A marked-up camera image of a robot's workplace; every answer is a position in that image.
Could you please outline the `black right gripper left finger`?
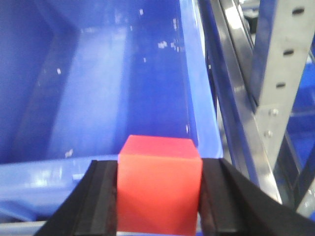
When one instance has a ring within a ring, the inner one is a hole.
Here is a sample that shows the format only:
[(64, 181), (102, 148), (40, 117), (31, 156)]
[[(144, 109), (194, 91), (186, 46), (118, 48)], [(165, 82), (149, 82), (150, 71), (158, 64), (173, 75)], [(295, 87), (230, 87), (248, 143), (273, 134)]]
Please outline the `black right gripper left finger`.
[(36, 232), (38, 236), (115, 236), (117, 169), (114, 160), (92, 161), (83, 178)]

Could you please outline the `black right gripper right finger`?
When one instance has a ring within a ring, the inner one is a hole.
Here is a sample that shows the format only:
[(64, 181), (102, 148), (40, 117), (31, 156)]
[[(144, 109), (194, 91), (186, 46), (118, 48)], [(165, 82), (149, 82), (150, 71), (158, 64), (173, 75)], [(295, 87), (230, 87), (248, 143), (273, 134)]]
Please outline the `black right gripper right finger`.
[(204, 236), (313, 236), (314, 221), (279, 204), (224, 159), (204, 158), (199, 198)]

